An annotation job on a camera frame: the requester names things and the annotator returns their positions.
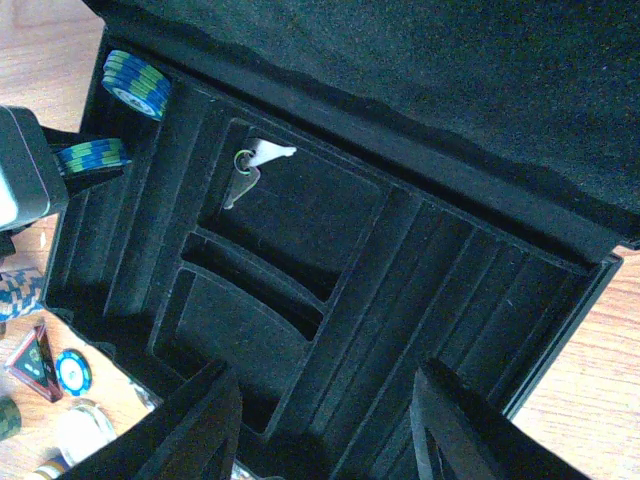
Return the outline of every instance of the triangle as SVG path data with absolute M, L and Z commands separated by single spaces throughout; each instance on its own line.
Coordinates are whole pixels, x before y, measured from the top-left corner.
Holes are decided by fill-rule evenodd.
M 7 359 L 5 370 L 50 402 L 62 398 L 62 390 L 51 357 L 47 327 L 38 325 Z

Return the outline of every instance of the black case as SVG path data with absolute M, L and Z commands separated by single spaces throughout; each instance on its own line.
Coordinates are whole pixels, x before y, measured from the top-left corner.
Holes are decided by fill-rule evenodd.
M 258 475 L 417 478 L 421 362 L 513 415 L 620 265 L 613 247 L 638 246 L 632 210 L 487 168 L 468 143 L 168 19 L 86 3 L 107 27 L 82 131 L 122 138 L 134 162 L 69 203 L 45 302 L 163 398 L 231 364 L 237 456 Z M 101 87 L 114 48 L 170 79 L 160 123 Z M 298 152 L 223 210 L 253 137 Z

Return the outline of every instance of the wooden surface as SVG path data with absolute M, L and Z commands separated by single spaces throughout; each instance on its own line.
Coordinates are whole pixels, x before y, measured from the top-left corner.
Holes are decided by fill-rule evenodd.
M 14 0 L 0 2 L 0 27 L 0 103 L 27 106 L 42 124 L 76 129 L 102 22 L 80 0 Z M 20 239 L 36 261 L 46 259 L 51 222 Z M 602 480 L 640 479 L 640 255 L 619 253 L 625 265 L 515 419 L 534 439 Z M 0 361 L 33 321 L 10 325 Z M 47 324 L 54 354 L 74 346 L 89 359 L 95 385 L 88 397 L 99 399 L 118 432 L 146 413 L 108 360 L 52 316 Z M 0 478 L 21 478 L 55 446 L 51 429 L 71 401 L 51 406 L 13 379 L 3 377 L 2 385 L 18 396 L 25 429 L 0 443 Z
M 515 424 L 597 479 L 640 479 L 640 252 L 625 263 Z

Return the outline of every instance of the blue poker chip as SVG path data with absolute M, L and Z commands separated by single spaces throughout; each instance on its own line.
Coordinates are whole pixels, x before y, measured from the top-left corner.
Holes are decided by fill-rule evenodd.
M 157 103 L 158 105 L 166 105 L 167 103 L 167 95 L 156 90 L 149 89 L 135 78 L 123 77 L 115 75 L 112 72 L 107 72 L 102 77 L 102 84 L 104 85 L 105 83 L 126 88 L 127 91 L 135 93 L 145 100 Z
M 171 85 L 167 79 L 154 80 L 138 70 L 137 67 L 119 62 L 120 60 L 107 60 L 103 67 L 104 73 L 136 79 L 150 90 L 157 91 L 162 95 L 169 95 Z
M 121 50 L 109 53 L 103 87 L 120 101 L 154 120 L 162 119 L 171 84 L 148 63 Z
M 113 145 L 99 145 L 99 146 L 91 146 L 88 148 L 75 149 L 71 150 L 66 148 L 56 155 L 65 161 L 72 161 L 78 158 L 83 158 L 89 155 L 95 155 L 97 153 L 125 153 L 125 149 L 123 145 L 114 147 Z
M 119 167 L 131 163 L 118 138 L 94 140 L 66 148 L 56 154 L 62 175 L 80 173 L 97 168 Z
M 167 87 L 171 85 L 169 80 L 167 80 L 167 78 L 162 73 L 160 73 L 160 71 L 156 70 L 144 60 L 131 55 L 130 53 L 123 52 L 122 50 L 112 50 L 107 57 L 107 62 L 115 62 L 121 63 L 123 65 L 128 65 L 144 76 L 150 78 L 151 80 L 163 83 Z
M 159 104 L 153 97 L 147 99 L 146 95 L 132 89 L 125 82 L 102 80 L 102 86 L 124 104 L 142 113 L 143 115 L 160 121 L 164 115 L 164 105 Z
M 75 350 L 65 350 L 56 359 L 56 373 L 62 389 L 79 397 L 91 388 L 91 370 L 85 358 Z

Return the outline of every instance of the stack of poker chips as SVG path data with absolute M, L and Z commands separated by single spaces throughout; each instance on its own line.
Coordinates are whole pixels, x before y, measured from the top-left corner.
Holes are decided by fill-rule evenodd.
M 35 472 L 27 475 L 25 480 L 53 480 L 60 477 L 67 470 L 69 470 L 69 465 L 62 455 L 58 455 L 44 465 L 40 465 Z
M 22 428 L 20 410 L 9 397 L 0 398 L 0 441 L 13 437 Z
M 171 84 L 162 73 L 122 50 L 112 50 L 103 67 L 102 85 L 129 107 L 160 121 Z
M 0 322 L 42 310 L 38 302 L 44 279 L 35 268 L 2 272 L 0 276 Z
M 119 138 L 105 138 L 65 148 L 56 154 L 61 175 L 131 163 Z

